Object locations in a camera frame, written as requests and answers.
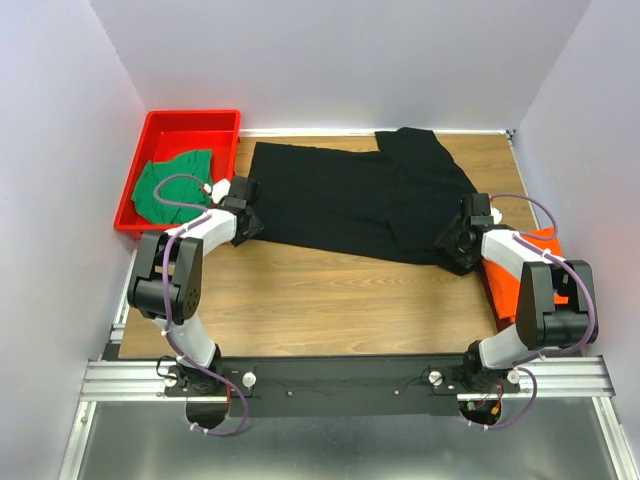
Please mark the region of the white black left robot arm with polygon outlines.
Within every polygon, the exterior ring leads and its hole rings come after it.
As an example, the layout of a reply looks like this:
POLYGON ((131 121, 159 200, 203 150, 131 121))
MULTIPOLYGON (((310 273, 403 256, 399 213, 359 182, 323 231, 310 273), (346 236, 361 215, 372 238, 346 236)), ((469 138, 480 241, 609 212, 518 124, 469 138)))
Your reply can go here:
POLYGON ((198 313, 203 260, 217 247, 237 247, 263 229, 255 212, 260 194, 259 183, 243 176, 209 185, 193 175, 175 174, 153 190, 162 204, 199 212, 177 227, 142 235, 127 288, 129 306, 158 326, 175 353, 175 365, 163 376, 170 388, 209 396, 230 387, 222 376, 220 347, 205 332, 198 313), (196 182, 209 204, 163 197, 161 190, 174 180, 196 182))

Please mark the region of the black t shirt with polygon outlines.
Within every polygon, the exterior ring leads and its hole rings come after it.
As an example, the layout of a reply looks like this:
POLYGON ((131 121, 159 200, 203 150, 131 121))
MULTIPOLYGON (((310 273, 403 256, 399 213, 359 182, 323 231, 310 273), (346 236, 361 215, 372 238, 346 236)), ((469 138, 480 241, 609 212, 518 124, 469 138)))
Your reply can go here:
POLYGON ((430 130, 375 139, 369 152, 257 143, 249 176, 261 189, 258 239, 471 273, 436 245, 475 192, 471 180, 430 130))

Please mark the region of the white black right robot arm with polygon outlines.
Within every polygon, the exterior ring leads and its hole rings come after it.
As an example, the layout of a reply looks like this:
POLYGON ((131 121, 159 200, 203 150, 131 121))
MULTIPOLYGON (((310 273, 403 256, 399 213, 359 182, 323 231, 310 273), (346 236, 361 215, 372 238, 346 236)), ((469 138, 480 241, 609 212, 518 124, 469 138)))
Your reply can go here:
POLYGON ((436 247, 464 270, 487 260, 519 282, 514 324, 472 343, 462 364, 444 377, 471 392, 486 392, 521 364, 571 355, 597 339, 591 266, 542 249, 503 224, 488 194, 462 197, 436 247))

